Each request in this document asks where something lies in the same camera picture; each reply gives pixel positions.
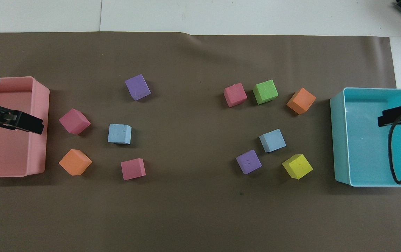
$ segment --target yellow cube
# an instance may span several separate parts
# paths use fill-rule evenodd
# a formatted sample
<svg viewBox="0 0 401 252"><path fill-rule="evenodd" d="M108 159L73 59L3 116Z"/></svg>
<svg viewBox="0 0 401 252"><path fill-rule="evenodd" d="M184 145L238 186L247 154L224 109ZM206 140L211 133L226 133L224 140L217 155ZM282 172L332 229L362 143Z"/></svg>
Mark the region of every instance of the yellow cube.
<svg viewBox="0 0 401 252"><path fill-rule="evenodd" d="M303 154L293 155L290 159L283 162L283 166L289 176L294 179L301 179L304 175L312 171L312 166Z"/></svg>

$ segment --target brown mat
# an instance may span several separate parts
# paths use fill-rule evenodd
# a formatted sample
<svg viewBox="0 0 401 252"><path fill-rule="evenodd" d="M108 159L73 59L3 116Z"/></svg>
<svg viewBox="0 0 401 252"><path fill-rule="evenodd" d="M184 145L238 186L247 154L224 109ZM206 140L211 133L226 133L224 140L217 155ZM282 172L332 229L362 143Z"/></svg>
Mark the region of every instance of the brown mat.
<svg viewBox="0 0 401 252"><path fill-rule="evenodd" d="M137 74L152 94L133 101ZM51 91L46 171L0 178L0 251L401 251L401 188L336 182L330 124L344 87L395 87L388 38L7 33L0 76ZM280 96L258 106L268 79ZM228 108L238 82L249 99ZM301 87L317 101L295 116ZM92 123L80 136L58 122L72 107ZM109 123L131 125L132 144L108 143ZM264 153L258 136L278 128L287 147ZM82 176L58 165L70 148L93 160ZM250 149L263 167L244 175ZM301 180L281 166L293 154L314 168ZM123 181L134 158L148 175Z"/></svg>

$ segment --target black cable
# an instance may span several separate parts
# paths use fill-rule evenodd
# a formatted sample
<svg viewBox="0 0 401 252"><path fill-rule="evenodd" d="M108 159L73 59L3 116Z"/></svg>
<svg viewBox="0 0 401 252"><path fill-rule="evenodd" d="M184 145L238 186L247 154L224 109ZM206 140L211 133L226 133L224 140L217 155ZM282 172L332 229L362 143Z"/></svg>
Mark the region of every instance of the black cable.
<svg viewBox="0 0 401 252"><path fill-rule="evenodd" d="M401 121L401 115L397 117L397 119L393 122L390 131L388 132L388 161L390 164L390 171L392 172L393 179L398 185L401 185L401 180L398 180L395 174L395 168L393 167L393 157L392 157L392 136L393 130L395 129L396 125Z"/></svg>

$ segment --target purple cube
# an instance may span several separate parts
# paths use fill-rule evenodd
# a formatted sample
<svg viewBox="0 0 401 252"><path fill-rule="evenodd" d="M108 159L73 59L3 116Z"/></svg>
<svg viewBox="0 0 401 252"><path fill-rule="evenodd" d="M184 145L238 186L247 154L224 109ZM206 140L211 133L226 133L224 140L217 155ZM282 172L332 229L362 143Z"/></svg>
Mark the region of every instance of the purple cube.
<svg viewBox="0 0 401 252"><path fill-rule="evenodd" d="M139 100L151 94L151 91L143 78L143 75L137 75L128 79L126 82L127 89L134 100Z"/></svg>
<svg viewBox="0 0 401 252"><path fill-rule="evenodd" d="M249 174L252 171L263 166L259 161L258 156L256 156L255 150L250 150L238 156L236 160L244 174Z"/></svg>

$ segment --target green cube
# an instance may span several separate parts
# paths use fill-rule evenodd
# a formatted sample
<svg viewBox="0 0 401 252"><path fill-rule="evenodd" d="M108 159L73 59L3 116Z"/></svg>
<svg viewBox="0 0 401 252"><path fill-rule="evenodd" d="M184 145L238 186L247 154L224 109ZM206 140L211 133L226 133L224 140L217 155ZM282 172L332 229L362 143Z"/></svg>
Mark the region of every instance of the green cube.
<svg viewBox="0 0 401 252"><path fill-rule="evenodd" d="M275 84L273 84L273 80L256 84L253 88L253 93L255 94L258 105L271 101L278 96L277 88Z"/></svg>

